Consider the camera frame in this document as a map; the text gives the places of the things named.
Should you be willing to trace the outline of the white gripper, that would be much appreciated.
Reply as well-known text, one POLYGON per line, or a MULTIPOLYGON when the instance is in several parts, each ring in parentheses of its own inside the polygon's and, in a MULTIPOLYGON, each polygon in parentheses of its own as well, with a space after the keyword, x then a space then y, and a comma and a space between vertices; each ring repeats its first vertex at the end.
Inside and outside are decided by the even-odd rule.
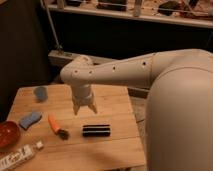
POLYGON ((94 95, 90 84, 71 86, 73 111, 77 115, 80 106, 88 106, 95 114, 97 114, 97 107, 94 103, 94 95))

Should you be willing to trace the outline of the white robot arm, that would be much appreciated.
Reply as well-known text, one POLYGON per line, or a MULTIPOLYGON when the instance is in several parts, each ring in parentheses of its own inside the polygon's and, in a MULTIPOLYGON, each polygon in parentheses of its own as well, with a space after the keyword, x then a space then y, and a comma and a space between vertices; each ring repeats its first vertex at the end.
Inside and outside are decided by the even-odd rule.
POLYGON ((212 52, 154 52, 99 65, 79 55, 60 76, 75 110, 94 105, 93 84, 147 88, 147 170, 213 171, 212 52))

